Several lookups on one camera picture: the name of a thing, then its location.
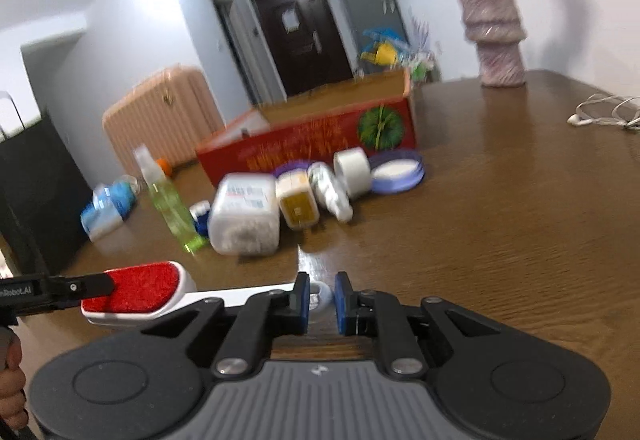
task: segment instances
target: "finger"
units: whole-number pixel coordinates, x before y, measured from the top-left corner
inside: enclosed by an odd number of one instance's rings
[[[17,415],[24,409],[25,402],[27,402],[27,399],[23,393],[16,393],[9,398],[0,399],[0,416],[7,419]]]
[[[18,431],[27,427],[27,424],[29,423],[29,415],[27,415],[26,411],[21,411],[17,415],[13,415],[4,421],[11,429]]]
[[[15,335],[6,353],[6,365],[10,370],[17,370],[22,362],[22,344],[20,338]]]
[[[7,398],[19,393],[26,382],[27,379],[20,368],[0,372],[0,398]]]

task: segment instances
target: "earphones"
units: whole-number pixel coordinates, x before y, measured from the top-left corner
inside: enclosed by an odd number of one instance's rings
[[[610,117],[591,117],[590,115],[587,115],[584,112],[584,110],[582,110],[583,106],[602,103],[604,101],[609,101],[612,99],[615,99],[616,101],[622,100],[622,102],[617,104],[616,107],[613,108],[613,110],[611,110]],[[580,103],[576,107],[574,115],[569,117],[566,122],[575,127],[594,124],[594,125],[619,126],[619,127],[625,128],[626,130],[640,131],[640,107],[637,107],[636,114],[633,116],[633,119],[631,119],[630,121],[627,121],[618,113],[618,109],[620,107],[636,99],[640,99],[640,97],[624,98],[624,97],[619,97],[615,95],[593,94],[585,102]]]

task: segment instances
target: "brown tabletop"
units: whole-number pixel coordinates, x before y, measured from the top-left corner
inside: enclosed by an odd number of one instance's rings
[[[285,283],[297,271],[332,285],[344,270],[357,290],[391,292],[405,304],[439,295],[593,359],[612,386],[598,438],[637,439],[640,135],[567,125],[594,92],[549,72],[529,73],[516,90],[483,90],[477,80],[428,86],[415,94],[428,180],[358,200],[352,224],[325,217],[316,229],[287,229],[269,258],[208,248],[190,256],[143,198],[125,227],[86,246],[65,274],[175,260],[201,290]],[[176,184],[186,203],[213,193],[199,166]],[[28,376],[108,333],[75,309],[26,322]],[[362,357],[369,349],[325,320],[304,338],[276,340],[274,357]]]

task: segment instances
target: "ribbed suitcase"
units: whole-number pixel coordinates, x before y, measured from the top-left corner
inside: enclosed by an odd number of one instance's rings
[[[146,79],[109,108],[102,128],[129,175],[138,175],[133,151],[146,144],[172,166],[196,158],[196,145],[224,127],[202,72],[174,66]]]

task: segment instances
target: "red cardboard box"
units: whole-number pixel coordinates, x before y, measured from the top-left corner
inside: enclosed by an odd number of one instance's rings
[[[217,185],[227,173],[272,173],[292,160],[332,165],[350,147],[415,147],[409,93],[401,70],[325,85],[241,115],[197,147],[198,159]]]

